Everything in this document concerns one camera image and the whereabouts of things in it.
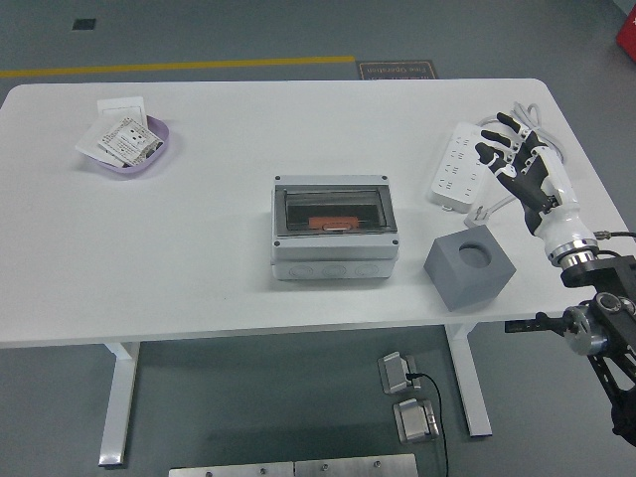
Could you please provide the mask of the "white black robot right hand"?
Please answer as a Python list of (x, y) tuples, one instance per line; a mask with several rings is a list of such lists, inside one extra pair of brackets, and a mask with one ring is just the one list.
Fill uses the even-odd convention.
[(480, 162), (517, 198), (531, 235), (544, 242), (554, 266), (566, 269), (596, 259), (598, 244), (579, 216), (580, 205), (558, 153), (537, 130), (499, 112), (505, 132), (481, 131)]

